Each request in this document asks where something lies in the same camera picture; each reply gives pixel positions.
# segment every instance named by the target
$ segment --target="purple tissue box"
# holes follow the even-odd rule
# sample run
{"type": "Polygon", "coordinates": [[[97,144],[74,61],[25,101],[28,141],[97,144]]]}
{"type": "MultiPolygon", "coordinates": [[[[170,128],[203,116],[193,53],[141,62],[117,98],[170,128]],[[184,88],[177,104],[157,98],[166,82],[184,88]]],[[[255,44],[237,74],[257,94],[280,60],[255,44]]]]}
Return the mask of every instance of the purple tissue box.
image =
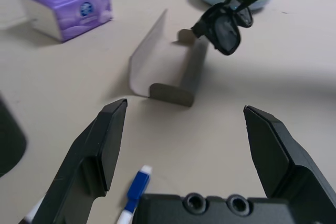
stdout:
{"type": "Polygon", "coordinates": [[[110,0],[22,0],[32,26],[67,41],[112,19],[110,0]]]}

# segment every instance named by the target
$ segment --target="screw hole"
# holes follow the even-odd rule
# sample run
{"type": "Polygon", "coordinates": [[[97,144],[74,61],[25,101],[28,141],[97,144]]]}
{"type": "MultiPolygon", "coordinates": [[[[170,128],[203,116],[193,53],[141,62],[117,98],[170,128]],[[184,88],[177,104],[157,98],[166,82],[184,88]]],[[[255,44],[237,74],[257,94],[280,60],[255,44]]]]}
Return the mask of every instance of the screw hole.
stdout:
{"type": "Polygon", "coordinates": [[[194,215],[201,215],[206,211],[206,200],[200,194],[188,194],[184,200],[183,205],[185,209],[194,215]]]}
{"type": "Polygon", "coordinates": [[[244,212],[246,210],[246,204],[242,199],[234,199],[232,205],[238,212],[244,212]]]}
{"type": "Polygon", "coordinates": [[[188,199],[188,205],[195,210],[199,210],[202,208],[203,202],[199,197],[194,196],[188,199]]]}
{"type": "Polygon", "coordinates": [[[240,195],[231,195],[226,203],[228,208],[238,216],[248,216],[251,212],[252,206],[240,195]]]}

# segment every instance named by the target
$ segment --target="marker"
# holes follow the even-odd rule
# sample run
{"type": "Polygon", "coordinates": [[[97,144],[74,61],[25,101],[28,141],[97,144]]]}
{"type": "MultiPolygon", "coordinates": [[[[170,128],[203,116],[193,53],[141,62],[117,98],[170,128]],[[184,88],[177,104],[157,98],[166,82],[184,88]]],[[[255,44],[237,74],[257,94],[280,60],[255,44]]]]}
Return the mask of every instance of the marker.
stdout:
{"type": "Polygon", "coordinates": [[[146,190],[150,176],[152,174],[152,167],[144,165],[136,174],[130,189],[127,192],[128,202],[121,212],[117,224],[129,224],[139,199],[146,190]]]}

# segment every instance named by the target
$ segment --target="white table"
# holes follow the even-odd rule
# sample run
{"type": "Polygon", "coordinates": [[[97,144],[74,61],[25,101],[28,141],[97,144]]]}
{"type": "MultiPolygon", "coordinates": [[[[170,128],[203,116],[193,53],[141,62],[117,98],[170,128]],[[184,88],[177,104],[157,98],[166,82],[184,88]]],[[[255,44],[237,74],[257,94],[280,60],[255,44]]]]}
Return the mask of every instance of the white table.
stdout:
{"type": "Polygon", "coordinates": [[[163,9],[167,33],[191,27],[199,0],[112,0],[115,20],[64,44],[29,29],[17,0],[1,0],[0,89],[28,138],[0,178],[1,223],[18,223],[43,196],[74,139],[102,107],[129,99],[112,187],[88,223],[114,223],[137,170],[152,165],[149,191],[264,197],[252,163],[245,104],[281,119],[336,189],[336,0],[272,0],[241,29],[230,57],[212,47],[190,109],[135,97],[128,59],[163,9]]]}

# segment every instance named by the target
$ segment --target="robotic arm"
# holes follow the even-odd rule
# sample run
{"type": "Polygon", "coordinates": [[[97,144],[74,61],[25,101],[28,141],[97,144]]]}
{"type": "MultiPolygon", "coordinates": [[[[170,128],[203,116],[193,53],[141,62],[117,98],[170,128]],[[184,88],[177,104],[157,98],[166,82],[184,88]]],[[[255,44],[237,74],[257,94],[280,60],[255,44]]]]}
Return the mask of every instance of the robotic arm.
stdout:
{"type": "MultiPolygon", "coordinates": [[[[87,222],[93,201],[110,190],[126,108],[125,99],[103,108],[72,144],[36,214],[21,223],[87,222]]],[[[336,194],[309,154],[273,115],[251,106],[244,115],[267,198],[144,194],[133,224],[334,224],[336,194]]]]}

